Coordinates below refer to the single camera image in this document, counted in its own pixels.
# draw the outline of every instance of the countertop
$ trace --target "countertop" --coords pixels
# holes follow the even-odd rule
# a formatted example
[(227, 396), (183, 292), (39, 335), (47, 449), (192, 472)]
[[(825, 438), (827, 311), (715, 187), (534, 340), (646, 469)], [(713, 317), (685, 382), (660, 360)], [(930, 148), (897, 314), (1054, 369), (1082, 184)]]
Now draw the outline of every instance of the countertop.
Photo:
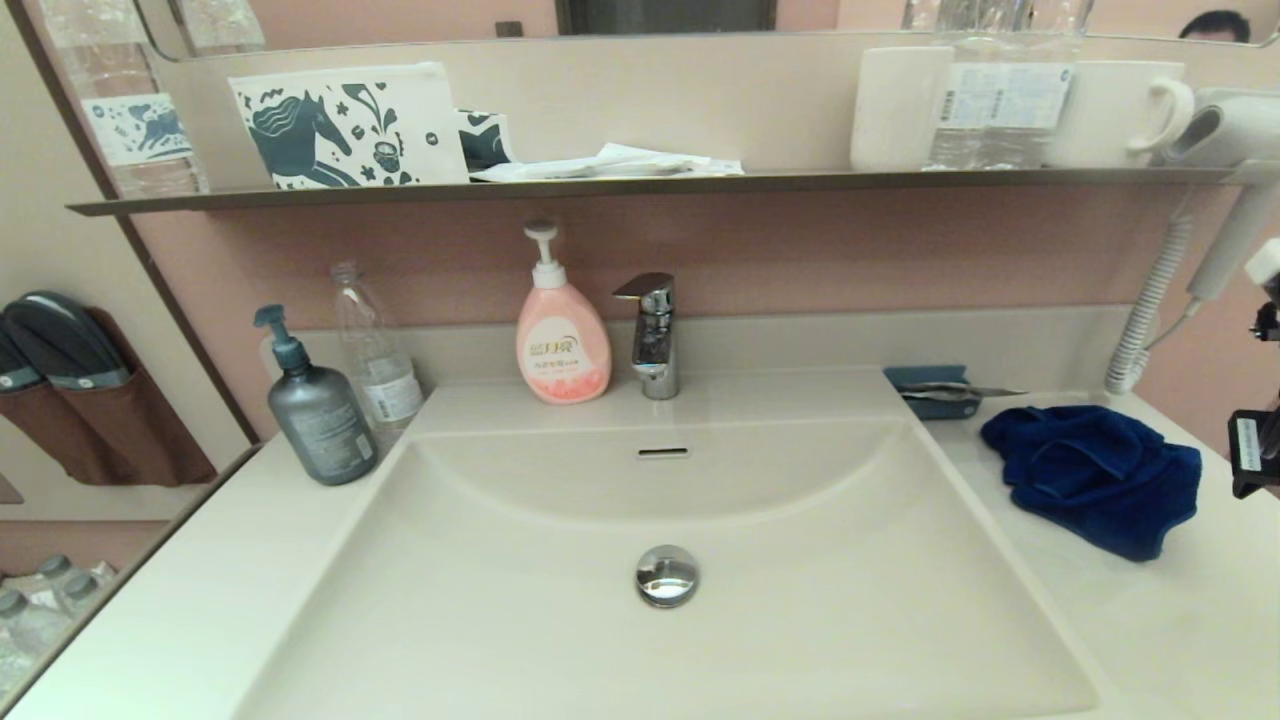
[[(1140, 720), (1280, 717), (1280, 503), (1231, 496), (1230, 468), (1138, 397), (1107, 404), (1204, 457), (1199, 511), (1133, 564), (1010, 503), (978, 428), (933, 437), (1048, 588)], [(227, 720), (376, 489), (310, 482), (282, 437), (211, 497), (18, 703), (13, 720)]]

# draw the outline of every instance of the pump dispenser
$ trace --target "pump dispenser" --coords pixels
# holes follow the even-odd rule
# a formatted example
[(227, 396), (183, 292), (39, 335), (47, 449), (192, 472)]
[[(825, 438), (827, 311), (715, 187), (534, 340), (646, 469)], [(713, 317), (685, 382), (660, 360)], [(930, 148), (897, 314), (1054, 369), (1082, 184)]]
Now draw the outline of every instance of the pump dispenser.
[(556, 223), (531, 220), (525, 234), (538, 243), (540, 259), (516, 329), (520, 373), (534, 395), (552, 405), (599, 397), (613, 369), (604, 323), (552, 256)]
[(378, 448), (347, 378), (311, 364), (284, 327), (284, 306), (264, 305), (253, 325), (271, 327), (271, 354), (284, 375), (271, 386), (266, 404), (307, 474), (321, 484), (340, 486), (372, 470)]

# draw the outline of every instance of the white sink basin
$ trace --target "white sink basin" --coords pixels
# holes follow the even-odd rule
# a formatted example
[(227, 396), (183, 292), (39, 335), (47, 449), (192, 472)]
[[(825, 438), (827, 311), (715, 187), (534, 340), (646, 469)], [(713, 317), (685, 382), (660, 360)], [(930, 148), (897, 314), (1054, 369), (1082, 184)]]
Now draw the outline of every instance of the white sink basin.
[[(684, 384), (438, 391), (241, 717), (1117, 716), (879, 373)], [(701, 582), (657, 610), (668, 543)]]

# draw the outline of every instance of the metal shelf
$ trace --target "metal shelf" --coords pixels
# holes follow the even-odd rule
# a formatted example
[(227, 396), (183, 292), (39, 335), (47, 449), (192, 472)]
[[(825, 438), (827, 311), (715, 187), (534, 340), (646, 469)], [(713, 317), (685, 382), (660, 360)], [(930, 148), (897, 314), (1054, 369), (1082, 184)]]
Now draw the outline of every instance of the metal shelf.
[(247, 190), (77, 202), (70, 210), (90, 218), (172, 213), (218, 211), (301, 205), (375, 205), (458, 200), (518, 200), (549, 197), (600, 197), (614, 195), (699, 195), (732, 192), (832, 192), (846, 190), (900, 190), (928, 187), (1010, 187), (1051, 184), (1215, 184), (1230, 170), (1166, 168), (1097, 170), (995, 170), (946, 173), (760, 173), (717, 178), (637, 178), (545, 181), (524, 183), (415, 184), (399, 187), (343, 187), (333, 190)]

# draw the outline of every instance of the chrome faucet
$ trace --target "chrome faucet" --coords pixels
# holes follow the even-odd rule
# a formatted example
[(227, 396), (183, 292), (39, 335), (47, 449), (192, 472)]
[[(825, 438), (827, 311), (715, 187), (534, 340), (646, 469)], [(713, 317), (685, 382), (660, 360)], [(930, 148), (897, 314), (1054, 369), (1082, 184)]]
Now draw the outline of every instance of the chrome faucet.
[(650, 400), (676, 397), (680, 392), (680, 378), (676, 375), (676, 278), (667, 273), (643, 273), (613, 291), (613, 297), (640, 301), (631, 369), (640, 377), (644, 396)]

